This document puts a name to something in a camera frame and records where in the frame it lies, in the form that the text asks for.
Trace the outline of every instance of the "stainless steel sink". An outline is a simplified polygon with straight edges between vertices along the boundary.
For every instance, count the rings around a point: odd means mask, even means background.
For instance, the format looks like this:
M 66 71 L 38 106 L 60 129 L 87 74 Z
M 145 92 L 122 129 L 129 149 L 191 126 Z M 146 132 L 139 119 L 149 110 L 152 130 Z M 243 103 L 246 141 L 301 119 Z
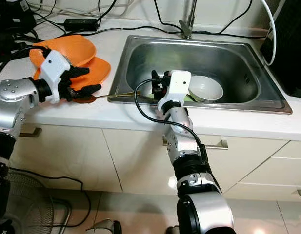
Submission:
M 143 36 L 127 38 L 110 94 L 133 91 L 151 71 L 159 75 L 170 70 L 186 70 L 208 76 L 223 88 L 223 97 L 215 102 L 193 102 L 187 107 L 234 109 L 280 114 L 292 110 L 251 46 L 246 43 L 163 39 Z M 141 89 L 140 102 L 156 104 L 151 84 Z M 110 102 L 133 103 L 132 97 L 110 97 Z

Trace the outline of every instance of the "orange plate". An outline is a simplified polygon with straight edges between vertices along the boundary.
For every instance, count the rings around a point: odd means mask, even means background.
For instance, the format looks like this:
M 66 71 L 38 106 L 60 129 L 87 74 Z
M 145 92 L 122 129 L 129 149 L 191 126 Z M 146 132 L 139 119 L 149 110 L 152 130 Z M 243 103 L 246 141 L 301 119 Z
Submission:
M 91 61 L 81 67 L 88 67 L 90 73 L 71 79 L 71 87 L 75 90 L 80 90 L 82 87 L 91 85 L 91 84 L 102 84 L 102 82 L 107 79 L 111 66 L 105 60 L 102 60 L 98 57 L 93 57 Z M 34 74 L 34 79 L 38 79 L 41 71 L 40 68 Z
M 52 50 L 61 52 L 76 67 L 85 65 L 96 54 L 96 48 L 93 43 L 81 35 L 45 40 L 33 45 L 47 46 Z M 44 62 L 42 51 L 39 49 L 30 50 L 30 59 L 34 65 L 40 67 Z

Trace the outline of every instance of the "drawer handle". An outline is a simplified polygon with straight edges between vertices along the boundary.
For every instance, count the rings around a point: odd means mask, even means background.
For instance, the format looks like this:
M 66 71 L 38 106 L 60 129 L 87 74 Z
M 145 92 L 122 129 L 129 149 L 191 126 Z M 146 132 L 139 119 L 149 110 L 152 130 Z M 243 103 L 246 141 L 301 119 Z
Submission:
M 301 189 L 298 189 L 297 191 L 298 191 L 299 196 L 301 196 Z
M 35 128 L 33 133 L 20 133 L 20 137 L 34 137 L 37 138 L 42 132 L 42 128 Z
M 168 142 L 165 137 L 162 137 L 162 145 L 167 146 Z M 218 145 L 205 145 L 206 149 L 213 149 L 213 150 L 228 150 L 227 140 L 221 140 Z

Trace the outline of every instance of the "backsplash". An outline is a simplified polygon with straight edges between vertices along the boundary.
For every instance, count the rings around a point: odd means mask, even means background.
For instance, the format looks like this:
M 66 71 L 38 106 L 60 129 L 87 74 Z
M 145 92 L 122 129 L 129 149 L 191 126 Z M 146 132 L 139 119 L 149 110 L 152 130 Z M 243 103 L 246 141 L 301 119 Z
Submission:
M 28 0 L 39 3 L 40 0 Z M 101 0 L 100 5 L 109 5 L 113 0 Z M 116 4 L 126 4 L 129 0 L 118 0 Z M 274 12 L 280 0 L 267 0 L 269 7 Z M 198 0 L 195 24 L 226 25 L 235 16 L 242 13 L 249 5 L 250 0 Z M 191 0 L 157 0 L 163 21 L 178 22 L 185 15 L 185 6 Z M 44 1 L 44 4 L 53 5 L 54 0 Z M 56 6 L 61 8 L 74 8 L 88 11 L 97 7 L 98 0 L 57 0 Z M 125 7 L 117 7 L 113 14 L 121 14 Z M 122 16 L 135 20 L 158 20 L 153 0 L 134 0 Z M 261 0 L 253 0 L 248 13 L 232 24 L 232 27 L 268 28 L 268 15 L 262 6 Z

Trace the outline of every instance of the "spoon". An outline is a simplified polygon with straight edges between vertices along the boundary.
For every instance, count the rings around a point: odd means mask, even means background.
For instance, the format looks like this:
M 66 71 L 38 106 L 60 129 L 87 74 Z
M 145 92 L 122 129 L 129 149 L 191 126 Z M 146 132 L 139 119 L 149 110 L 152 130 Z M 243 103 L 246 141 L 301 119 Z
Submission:
M 134 96 L 134 92 L 129 92 L 129 93 L 122 93 L 122 94 L 108 94 L 108 95 L 101 95 L 101 96 L 94 96 L 94 95 L 90 95 L 87 97 L 81 97 L 81 98 L 77 98 L 77 99 L 73 99 L 74 102 L 76 103 L 80 103 L 80 104 L 87 104 L 87 103 L 92 103 L 93 101 L 95 101 L 98 98 L 110 98 L 110 97 L 133 97 Z

